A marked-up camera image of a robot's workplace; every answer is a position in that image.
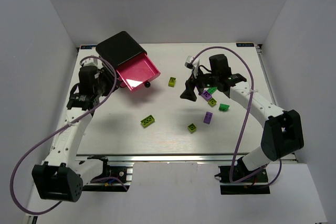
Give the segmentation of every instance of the black box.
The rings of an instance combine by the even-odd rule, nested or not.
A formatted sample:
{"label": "black box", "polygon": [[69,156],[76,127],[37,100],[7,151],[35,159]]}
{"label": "black box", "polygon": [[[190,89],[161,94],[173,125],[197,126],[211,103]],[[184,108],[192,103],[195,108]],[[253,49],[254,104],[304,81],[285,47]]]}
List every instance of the black box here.
{"label": "black box", "polygon": [[121,64],[141,53],[147,52],[126,32],[104,40],[96,46],[97,53],[107,60],[115,69]]}

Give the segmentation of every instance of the cable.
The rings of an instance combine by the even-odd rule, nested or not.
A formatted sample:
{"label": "cable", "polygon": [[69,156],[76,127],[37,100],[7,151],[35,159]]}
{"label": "cable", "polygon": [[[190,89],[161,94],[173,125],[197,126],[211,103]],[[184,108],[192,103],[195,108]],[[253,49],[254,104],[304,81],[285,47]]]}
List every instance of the cable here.
{"label": "cable", "polygon": [[107,181],[107,183],[108,183],[109,185],[111,185],[114,181],[115,181],[115,179],[111,179],[111,180]]}
{"label": "cable", "polygon": [[[110,174],[109,174],[109,176],[108,176],[108,177],[110,177],[110,176],[111,176],[111,173],[112,173],[112,172],[111,172],[111,170],[110,170]],[[106,179],[106,181],[107,181],[107,179]]]}
{"label": "cable", "polygon": [[[114,76],[117,76],[115,69],[113,68],[113,66],[111,64],[109,64],[108,61],[97,57],[97,56],[87,56],[84,57],[81,61],[80,64],[86,60],[86,59],[98,59],[100,61],[102,61],[103,63],[105,63],[108,68],[110,68],[110,70],[113,71]],[[95,111],[97,108],[99,108],[103,103],[105,103],[107,101],[107,99],[110,97],[110,95],[112,94],[112,92],[114,91],[114,89],[116,88],[117,85],[117,79],[114,79],[114,83],[112,86],[112,89],[110,90],[109,94],[100,102],[98,103],[96,106],[94,106],[91,110],[85,112],[83,115],[73,119],[70,123],[64,125],[63,127],[59,128],[57,131],[53,132],[52,134],[50,134],[49,136],[45,137],[42,141],[38,142],[37,144],[35,144],[32,148],[30,148],[17,162],[17,164],[15,165],[12,175],[11,175],[11,179],[9,182],[9,190],[10,190],[10,196],[12,197],[13,202],[15,203],[15,205],[23,212],[30,214],[30,215],[43,215],[46,214],[48,212],[50,212],[51,210],[53,210],[54,208],[56,208],[62,201],[57,202],[54,206],[50,207],[47,210],[41,211],[41,212],[34,212],[34,211],[30,211],[27,208],[25,208],[24,206],[22,206],[20,204],[20,202],[17,200],[15,193],[14,193],[14,178],[15,178],[15,174],[20,166],[20,164],[23,162],[23,160],[33,151],[35,150],[37,147],[39,147],[40,145],[44,144],[45,142],[47,142],[49,139],[51,139],[52,137],[56,136],[57,134],[61,133],[62,131],[66,130],[67,128],[71,127],[72,124],[78,122],[79,120],[83,119],[85,116],[87,116],[88,114],[91,114],[93,111]]]}
{"label": "cable", "polygon": [[[227,50],[231,53],[233,53],[235,56],[238,57],[238,59],[245,65],[249,75],[250,75],[250,78],[251,78],[251,90],[254,89],[254,78],[253,78],[253,75],[252,75],[252,72],[250,70],[250,68],[248,67],[247,63],[242,59],[242,57],[237,54],[236,52],[234,52],[233,50],[227,48],[227,47],[222,47],[222,46],[214,46],[214,47],[208,47],[208,48],[205,48],[203,49],[202,51],[200,51],[195,57],[194,59],[190,62],[190,64],[193,64],[193,62],[202,54],[204,53],[205,51],[208,51],[210,49],[224,49],[224,50]],[[236,181],[233,181],[233,171],[234,171],[234,167],[235,167],[235,162],[236,162],[236,157],[237,157],[237,154],[238,154],[238,150],[239,150],[239,146],[240,146],[240,143],[241,143],[241,139],[243,138],[243,133],[244,133],[244,130],[245,130],[245,127],[246,127],[246,123],[247,123],[247,119],[248,119],[248,116],[250,114],[250,110],[251,110],[251,104],[252,104],[252,99],[253,99],[253,92],[251,92],[250,94],[250,98],[248,100],[248,104],[247,104],[247,109],[246,109],[246,114],[245,114],[245,118],[244,118],[244,121],[243,121],[243,125],[241,127],[241,130],[240,130],[240,134],[239,134],[239,138],[238,138],[238,141],[237,141],[237,144],[236,144],[236,148],[235,148],[235,152],[233,154],[233,158],[232,158],[232,163],[231,163],[231,168],[230,168],[230,176],[229,176],[229,179],[230,179],[230,182],[231,183],[240,183],[240,182],[243,182],[244,180],[248,179],[248,178],[251,178],[253,177],[254,175],[260,173],[264,168],[265,166],[262,166],[260,168],[258,168],[257,170],[255,170],[254,172],[252,172],[251,174],[243,177],[243,178],[240,178]]]}
{"label": "cable", "polygon": [[265,185],[265,186],[259,186],[258,187],[259,189],[265,188],[265,187],[269,187],[270,185],[272,185],[278,179],[278,177],[280,176],[280,173],[281,173],[281,169],[282,169],[282,160],[281,160],[281,158],[279,159],[279,164],[280,164],[279,165],[279,171],[278,171],[277,175],[275,176],[275,178],[270,183],[268,183],[267,185]]}
{"label": "cable", "polygon": [[257,182],[257,176],[255,176],[253,183],[249,186],[246,186],[246,188],[250,188],[251,186],[254,186],[254,184]]}
{"label": "cable", "polygon": [[211,73],[211,70],[207,69],[204,65],[199,65],[198,68],[200,68],[200,67],[204,68],[206,71],[208,71],[209,73]]}
{"label": "cable", "polygon": [[106,179],[114,179],[114,180],[118,181],[118,182],[122,185],[122,187],[123,187],[126,191],[128,191],[128,189],[127,189],[127,187],[125,186],[125,184],[124,184],[123,182],[121,182],[121,180],[120,180],[119,178],[116,178],[116,177],[96,178],[96,179],[91,180],[91,182],[92,182],[92,183],[94,183],[94,182],[101,182],[102,180],[106,180]]}

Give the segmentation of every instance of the pink tray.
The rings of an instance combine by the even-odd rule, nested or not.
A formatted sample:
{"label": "pink tray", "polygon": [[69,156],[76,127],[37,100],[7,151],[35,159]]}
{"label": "pink tray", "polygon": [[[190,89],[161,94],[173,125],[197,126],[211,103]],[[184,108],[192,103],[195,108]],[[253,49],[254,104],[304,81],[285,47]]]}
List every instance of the pink tray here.
{"label": "pink tray", "polygon": [[117,68],[117,72],[131,91],[143,87],[160,75],[160,72],[145,53],[137,55]]}

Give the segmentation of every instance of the white wall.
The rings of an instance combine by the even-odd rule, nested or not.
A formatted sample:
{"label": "white wall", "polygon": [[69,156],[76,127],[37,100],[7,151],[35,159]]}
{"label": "white wall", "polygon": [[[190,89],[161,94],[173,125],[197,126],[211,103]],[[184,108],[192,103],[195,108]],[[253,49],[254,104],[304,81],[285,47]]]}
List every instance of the white wall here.
{"label": "white wall", "polygon": [[[24,214],[9,195],[9,178],[18,159],[54,130],[75,56],[50,0],[0,0],[1,223],[22,221]],[[18,171],[15,190],[24,206],[33,165],[48,147],[33,152]]]}
{"label": "white wall", "polygon": [[76,46],[127,30],[138,42],[264,42],[286,0],[51,0]]}
{"label": "white wall", "polygon": [[329,223],[336,223],[335,45],[336,0],[287,0],[264,44],[279,105],[301,114],[305,147],[297,154]]}

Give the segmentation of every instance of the cable tie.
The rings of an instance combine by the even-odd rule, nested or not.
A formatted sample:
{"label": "cable tie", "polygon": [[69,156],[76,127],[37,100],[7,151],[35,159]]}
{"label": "cable tie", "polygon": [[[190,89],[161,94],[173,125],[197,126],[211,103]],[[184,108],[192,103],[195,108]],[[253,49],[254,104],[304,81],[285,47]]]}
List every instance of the cable tie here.
{"label": "cable tie", "polygon": [[69,127],[71,127],[71,126],[74,126],[75,123],[71,123],[70,121],[67,121],[67,125],[68,125]]}
{"label": "cable tie", "polygon": [[250,89],[250,92],[247,93],[247,95],[251,94],[251,93],[257,93],[259,92],[259,90],[257,89]]}

